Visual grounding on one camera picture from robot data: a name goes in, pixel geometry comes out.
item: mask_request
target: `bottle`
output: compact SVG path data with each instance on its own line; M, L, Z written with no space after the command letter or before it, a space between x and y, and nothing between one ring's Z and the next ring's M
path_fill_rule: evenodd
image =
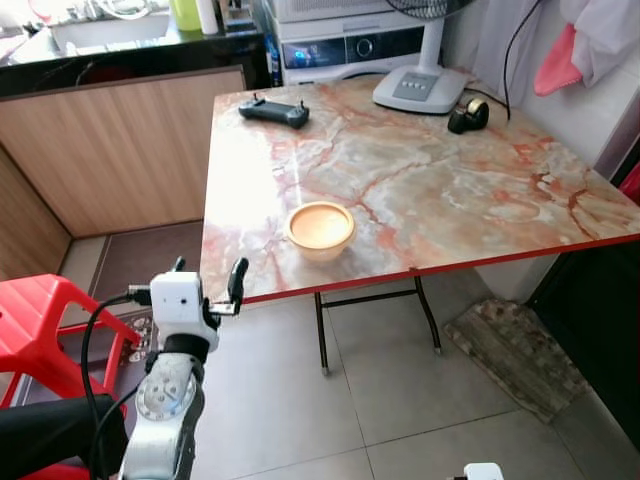
M196 0L169 0L169 6L179 30L185 32L200 30Z
M218 21L213 8L213 0L196 0L196 6L198 7L202 33L205 35L218 33Z

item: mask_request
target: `microwave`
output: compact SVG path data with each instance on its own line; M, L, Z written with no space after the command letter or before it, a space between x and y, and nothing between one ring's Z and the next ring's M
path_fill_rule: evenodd
M265 0L280 23L388 12L387 0Z

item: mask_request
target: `wooden cabinet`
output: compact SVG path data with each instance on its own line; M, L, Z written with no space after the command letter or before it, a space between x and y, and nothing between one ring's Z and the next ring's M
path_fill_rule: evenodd
M71 236L0 148L0 281L56 273Z
M214 97L238 68L0 102L0 141L74 237L203 217Z

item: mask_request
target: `doormat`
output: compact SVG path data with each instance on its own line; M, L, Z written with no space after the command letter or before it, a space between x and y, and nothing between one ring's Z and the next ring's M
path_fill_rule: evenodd
M446 324L444 331L504 391L544 423L591 390L528 307L485 300Z
M129 285L146 285L171 269L179 256L186 261L185 271L199 271L202 226L197 221L110 235L89 295L104 301L126 292Z

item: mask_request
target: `black cable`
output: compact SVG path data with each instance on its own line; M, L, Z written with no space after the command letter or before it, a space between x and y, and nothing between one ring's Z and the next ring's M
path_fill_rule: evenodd
M74 58L72 60L69 60L68 62L64 62L62 65L49 70L42 78L40 78L36 83L33 84L33 87L31 87L31 91L35 92L38 90L38 88L44 84L47 80L50 80L54 75L56 75L58 72L61 72L62 70L66 69L67 67L73 65L74 63L78 63L80 61L79 58Z
M95 63L93 62L93 60L90 60L89 63L87 63L85 65L85 67L82 69L82 71L76 77L76 87L80 85L80 82L82 82L82 79L84 78L84 76L87 73L89 73L89 70L91 70L94 65L95 65Z
M91 478L91 480L97 480L96 472L95 472L95 464L96 464L96 454L99 449L98 443L100 442L100 436L102 435L102 432L105 429L105 426L107 425L109 417L113 415L113 412L117 411L124 402L126 402L133 395L135 395L135 393L138 391L139 386L140 384L136 385L129 393L127 393L125 396L123 396L117 402L111 405L111 407L109 407L109 410L107 410L107 412L102 417L102 420L100 420L100 423L98 424L98 428L96 428L96 431L93 434L93 441L91 442L91 450L89 452L89 465L87 465L89 467L89 477Z
M473 92L473 93L480 93L481 95L484 95L487 98L490 98L491 100L493 100L496 103L499 103L500 105L502 105L504 108L507 108L507 104L504 103L502 100L500 100L498 97L491 95L490 93L487 93L483 90L479 90L477 88L471 88L471 87L464 87L464 90L466 92Z
M543 2L543 0L537 0L536 3L533 4L529 12L525 15L525 17L516 28L516 31L513 33L511 40L509 41L509 45L507 46L507 51L504 54L504 67L502 69L502 83L504 84L504 99L507 108L507 120L511 120L511 103L509 102L509 87L507 86L507 65L509 64L509 53L511 52L511 47L513 46L513 42L516 40L516 37L520 33L520 30L525 26L533 12L535 12L536 8Z
M89 340L91 339L91 333L93 332L93 326L98 319L100 313L107 307L112 305L118 305L120 303L126 303L130 300L130 296L128 294L119 295L117 297L110 298L102 302L98 305L98 308L91 314L89 318L89 322L87 322L87 327L85 328L84 335L82 336L82 350L80 352L80 371L82 373L82 384L84 386L84 393L87 397L87 401L89 402L89 410L91 410L91 416L93 417L94 424L96 429L100 424L100 418L98 417L98 407L96 405L96 399L93 395L93 389L91 388L91 380L89 377ZM104 456L102 455L102 446L99 443L97 446L100 453L101 464L104 468Z

